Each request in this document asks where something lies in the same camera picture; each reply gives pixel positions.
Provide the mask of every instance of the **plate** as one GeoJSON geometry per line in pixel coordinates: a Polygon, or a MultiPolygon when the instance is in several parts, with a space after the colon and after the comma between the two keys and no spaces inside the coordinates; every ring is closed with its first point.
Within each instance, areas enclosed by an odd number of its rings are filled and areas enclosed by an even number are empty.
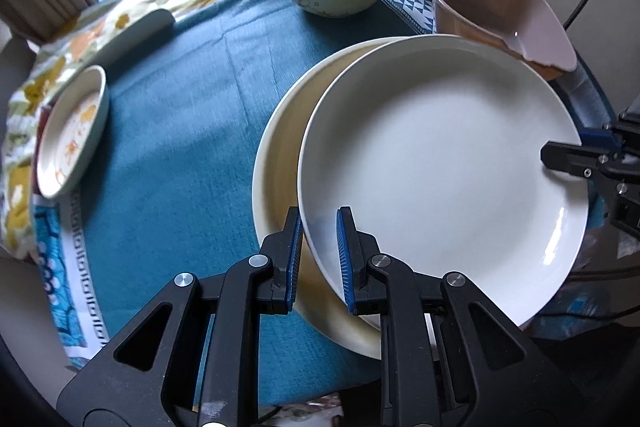
{"type": "MultiPolygon", "coordinates": [[[[326,88],[352,62],[403,37],[362,42],[322,60],[307,71],[280,101],[265,127],[255,159],[252,206],[258,242],[279,232],[287,210],[298,204],[297,168],[306,124],[326,88]]],[[[361,355],[380,358],[380,333],[347,312],[302,246],[294,309],[322,334],[361,355]]]]}
{"type": "Polygon", "coordinates": [[[548,140],[580,143],[551,87],[504,52],[430,35],[367,54],[303,139],[298,196],[319,269],[344,299],[335,213],[348,205],[381,251],[464,273],[524,324],[566,278],[587,219],[586,181],[543,168],[548,140]]]}
{"type": "Polygon", "coordinates": [[[100,141],[108,110],[100,66],[82,70],[60,93],[38,149],[36,175],[45,198],[68,194],[78,184],[100,141]]]}

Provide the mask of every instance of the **bolt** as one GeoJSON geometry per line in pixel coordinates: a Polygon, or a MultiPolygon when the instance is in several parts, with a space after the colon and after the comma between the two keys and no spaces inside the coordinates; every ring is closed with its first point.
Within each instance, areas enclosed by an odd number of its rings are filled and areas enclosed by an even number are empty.
{"type": "Polygon", "coordinates": [[[249,264],[254,268],[259,268],[260,266],[264,266],[268,262],[269,262],[269,258],[266,255],[262,255],[261,253],[252,255],[249,258],[249,264]]]}
{"type": "Polygon", "coordinates": [[[178,273],[174,277],[174,284],[176,286],[180,286],[180,288],[184,288],[185,286],[190,285],[193,282],[193,275],[189,272],[178,273]]]}
{"type": "Polygon", "coordinates": [[[451,286],[456,286],[456,287],[464,286],[465,282],[466,282],[466,278],[464,275],[462,275],[462,273],[451,272],[447,274],[447,283],[449,283],[449,285],[451,286]]]}
{"type": "Polygon", "coordinates": [[[379,253],[371,258],[371,263],[378,268],[385,268],[391,264],[391,258],[388,255],[379,253]]]}

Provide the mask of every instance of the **white plate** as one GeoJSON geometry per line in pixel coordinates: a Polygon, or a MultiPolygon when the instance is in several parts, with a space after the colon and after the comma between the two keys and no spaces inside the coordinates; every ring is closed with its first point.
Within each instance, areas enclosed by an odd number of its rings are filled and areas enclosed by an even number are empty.
{"type": "MultiPolygon", "coordinates": [[[[287,210],[298,204],[298,157],[306,124],[326,88],[350,64],[391,37],[355,44],[308,70],[273,111],[255,159],[252,203],[258,242],[279,232],[287,210]]],[[[302,246],[294,309],[332,341],[368,357],[380,358],[380,333],[345,305],[320,273],[306,242],[302,246]]]]}
{"type": "Polygon", "coordinates": [[[107,121],[108,92],[104,70],[91,66],[60,93],[38,147],[36,175],[45,198],[68,194],[80,181],[107,121]]]}
{"type": "Polygon", "coordinates": [[[303,139],[298,195],[311,252],[344,298],[335,214],[415,271],[461,271],[522,325],[571,269],[587,184],[545,171],[547,140],[580,143],[551,87],[515,58],[418,36],[354,62],[303,139]]]}

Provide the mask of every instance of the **brown bowl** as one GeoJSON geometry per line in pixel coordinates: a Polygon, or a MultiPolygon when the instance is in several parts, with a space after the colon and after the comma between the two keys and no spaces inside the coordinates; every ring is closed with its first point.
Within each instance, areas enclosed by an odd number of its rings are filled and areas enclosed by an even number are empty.
{"type": "Polygon", "coordinates": [[[546,80],[574,71],[574,47],[545,0],[433,0],[436,31],[484,42],[546,80]]]}

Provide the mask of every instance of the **triangular cutout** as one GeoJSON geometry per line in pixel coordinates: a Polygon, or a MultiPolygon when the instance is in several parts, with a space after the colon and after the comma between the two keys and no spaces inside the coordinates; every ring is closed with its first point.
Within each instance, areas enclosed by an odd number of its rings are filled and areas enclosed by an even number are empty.
{"type": "Polygon", "coordinates": [[[146,321],[140,324],[138,329],[118,346],[118,349],[113,353],[116,361],[126,363],[140,371],[151,369],[156,359],[158,347],[160,347],[164,328],[169,321],[171,309],[171,304],[164,303],[153,310],[146,321]]]}
{"type": "Polygon", "coordinates": [[[474,322],[480,346],[489,369],[498,371],[524,359],[518,344],[477,304],[469,304],[469,313],[474,322]]]}

